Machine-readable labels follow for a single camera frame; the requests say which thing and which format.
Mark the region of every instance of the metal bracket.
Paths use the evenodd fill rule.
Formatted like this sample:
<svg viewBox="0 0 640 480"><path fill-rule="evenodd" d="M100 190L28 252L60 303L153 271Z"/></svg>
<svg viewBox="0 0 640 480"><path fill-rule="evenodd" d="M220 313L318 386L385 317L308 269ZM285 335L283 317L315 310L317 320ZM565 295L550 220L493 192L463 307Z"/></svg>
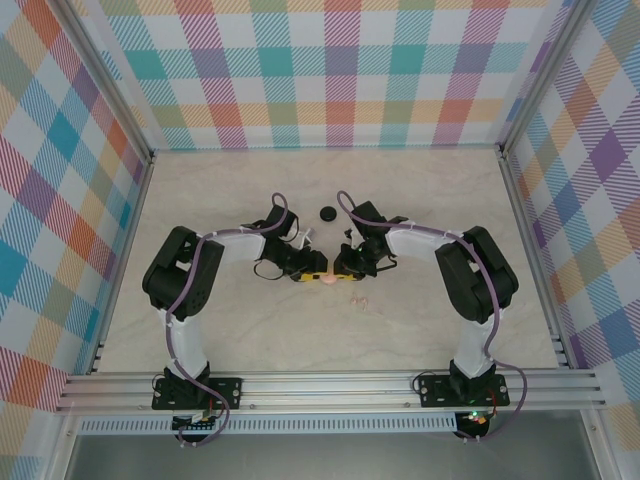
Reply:
<svg viewBox="0 0 640 480"><path fill-rule="evenodd" d="M417 378L420 392L420 405L423 408L435 407L506 407L509 400L509 390L503 375L493 375L487 385L487 395L461 403L449 387L449 375L421 375Z"/></svg>
<svg viewBox="0 0 640 480"><path fill-rule="evenodd" d="M240 398L242 396L242 379L241 378L213 378L209 377L206 386L211 390L218 392L224 397L229 404L231 410L240 408ZM222 408L222 402L218 399L212 399L205 396L197 405L180 405L171 399L169 395L163 395L164 391L169 389L169 380L159 378L154 385L153 400L151 401L152 410L207 410L213 407L214 410Z"/></svg>

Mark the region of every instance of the beige table surface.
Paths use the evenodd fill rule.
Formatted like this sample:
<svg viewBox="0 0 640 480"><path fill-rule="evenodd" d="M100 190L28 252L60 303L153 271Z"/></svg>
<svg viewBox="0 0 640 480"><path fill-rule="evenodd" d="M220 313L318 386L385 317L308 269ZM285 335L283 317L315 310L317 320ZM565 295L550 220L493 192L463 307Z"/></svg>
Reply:
<svg viewBox="0 0 640 480"><path fill-rule="evenodd" d="M349 220L319 218L337 208L339 189L381 214L419 224L492 234L520 281L493 352L519 366L557 366L502 176L490 149L295 150L160 154L144 204L99 370L160 371L168 360L163 328L141 289L144 272L170 230L201 233L265 218L280 191L316 229L314 248L330 264ZM262 265L264 274L272 274ZM445 368L463 321L435 262L400 259L362 282L262 280L253 263L218 272L200 314L212 371Z"/></svg>

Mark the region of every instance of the colorful checkered backdrop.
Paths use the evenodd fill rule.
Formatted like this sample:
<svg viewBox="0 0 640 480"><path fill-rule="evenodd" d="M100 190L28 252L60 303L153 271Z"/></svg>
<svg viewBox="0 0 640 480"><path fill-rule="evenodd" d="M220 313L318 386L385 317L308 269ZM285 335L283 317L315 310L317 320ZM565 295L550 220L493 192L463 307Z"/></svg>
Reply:
<svg viewBox="0 0 640 480"><path fill-rule="evenodd" d="M150 142L198 149L493 144L571 1L74 3Z"/></svg>
<svg viewBox="0 0 640 480"><path fill-rule="evenodd" d="M31 478L143 164L45 0L0 0L0 478Z"/></svg>
<svg viewBox="0 0 640 480"><path fill-rule="evenodd" d="M509 133L509 130L513 125L513 121L516 118L516 115L518 115L518 112L520 111L522 102L524 102L524 100L529 95L529 92L531 92L533 85L535 85L536 80L538 78L538 74L540 73L540 68L542 67L545 60L547 59L547 56L551 52L551 46L553 45L556 38L558 37L558 34L561 32L562 28L564 27L565 22L567 21L567 19L569 18L569 14L571 13L571 8L575 3L576 3L576 0L563 0L562 6L560 7L560 10L558 10L556 17L553 20L553 24L551 25L551 28L549 29L549 32L547 33L547 36L545 37L544 42L542 43L542 47L540 47L540 50L538 51L538 54L536 55L535 60L531 64L531 67L529 68L529 72L527 73L527 77L525 78L525 81L520 86L520 90L518 91L518 96L516 97L516 100L513 102L513 105L509 110L509 115L507 115L507 119L504 122L502 129L500 130L500 134L498 135L498 139L496 143L504 144L507 138L507 135Z"/></svg>
<svg viewBox="0 0 640 480"><path fill-rule="evenodd" d="M640 0L601 0L512 152L581 367L640 472Z"/></svg>

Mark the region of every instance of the metal extrusion bar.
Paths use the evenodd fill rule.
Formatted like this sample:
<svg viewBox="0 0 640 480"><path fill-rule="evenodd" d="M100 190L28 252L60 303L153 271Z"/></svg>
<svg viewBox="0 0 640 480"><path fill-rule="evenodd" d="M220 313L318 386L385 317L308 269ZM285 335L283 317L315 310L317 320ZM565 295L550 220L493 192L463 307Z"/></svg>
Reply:
<svg viewBox="0 0 640 480"><path fill-rule="evenodd" d="M607 435L608 422L602 418L606 411L583 410L580 413L582 415L582 422L584 423L585 432L589 439L591 451L593 452L593 457L598 466L600 476L607 480L633 478L634 474L631 474L630 476L623 476L620 472L615 454L613 453L613 447L611 443L609 443L609 436Z"/></svg>
<svg viewBox="0 0 640 480"><path fill-rule="evenodd" d="M513 121L511 130L509 130L504 142L505 151L510 152L524 134L549 86L556 79L558 72L562 68L562 64L582 31L582 27L584 27L597 4L598 0L579 0L575 2L564 28L553 43L551 51L547 54L540 68L540 73L538 73L533 88Z"/></svg>
<svg viewBox="0 0 640 480"><path fill-rule="evenodd" d="M524 199L520 195L520 190L517 187L517 180L514 178L513 171L509 162L505 158L500 149L496 149L496 156L498 158L498 165L500 167L500 173L502 173L502 179L504 186L511 202L511 209L520 231L520 238L524 245L524 251L527 255L529 267L531 268L531 274L538 291L538 297L542 305L542 310L547 319L547 324L552 335L562 335L560 316L557 308L553 302L553 296L549 288L547 279L544 274L544 268L542 259L540 258L539 249L535 242L535 235L529 225L527 216L524 210ZM568 340L568 337L563 336L563 340Z"/></svg>
<svg viewBox="0 0 640 480"><path fill-rule="evenodd" d="M527 410L581 410L605 406L603 393L590 370L525 370ZM419 372L353 373L215 373L244 379L242 403L234 415L252 413L393 413L464 412L468 408L420 407L410 380ZM435 373L446 374L446 371ZM512 410L522 395L517 372L505 375ZM153 374L94 374L69 377L58 413L63 415L158 414L151 410Z"/></svg>
<svg viewBox="0 0 640 480"><path fill-rule="evenodd" d="M58 18L58 21L64 27L65 33L78 50L83 63L86 65L89 73L91 73L98 89L102 92L114 111L116 118L124 128L124 131L132 140L137 153L145 158L147 163L151 163L151 152L153 149L145 139L138 122L134 118L133 113L131 113L131 109L120 93L115 80L102 60L100 52L91 41L75 9L69 5L68 0L49 0L48 3Z"/></svg>
<svg viewBox="0 0 640 480"><path fill-rule="evenodd" d="M133 240L138 229L140 216L142 215L142 207L144 205L144 200L147 197L147 192L151 183L153 169L154 165L152 163L144 165L142 181L140 182L140 192L138 193L138 199L136 200L136 205L133 210L131 222L129 224L129 228L127 229L124 246L122 247L122 253L120 254L120 260L118 262L118 266L116 267L116 273L111 286L111 292L109 293L107 305L103 313L102 320L99 324L98 335L92 340L90 346L93 355L91 357L87 357L87 359L85 360L82 370L84 372L92 371L93 364L96 361L96 357L98 356L98 349L100 349L104 345L103 341L107 338L107 333L109 332L109 326L111 325L113 312L116 308L118 294L120 293L120 287L122 286L122 280L124 279L124 272L127 267L127 262L129 261L131 248L133 247Z"/></svg>
<svg viewBox="0 0 640 480"><path fill-rule="evenodd" d="M59 480L66 477L81 421L81 417L70 416L62 419L43 480Z"/></svg>

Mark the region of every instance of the black bottle cap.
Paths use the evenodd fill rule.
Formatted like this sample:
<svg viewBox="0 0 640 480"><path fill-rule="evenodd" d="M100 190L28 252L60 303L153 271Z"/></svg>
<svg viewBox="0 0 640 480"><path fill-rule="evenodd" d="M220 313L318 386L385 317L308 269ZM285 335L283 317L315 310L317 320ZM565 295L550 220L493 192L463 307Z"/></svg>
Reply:
<svg viewBox="0 0 640 480"><path fill-rule="evenodd" d="M320 218L325 222L333 222L337 216L338 212L333 207L327 206L320 210Z"/></svg>

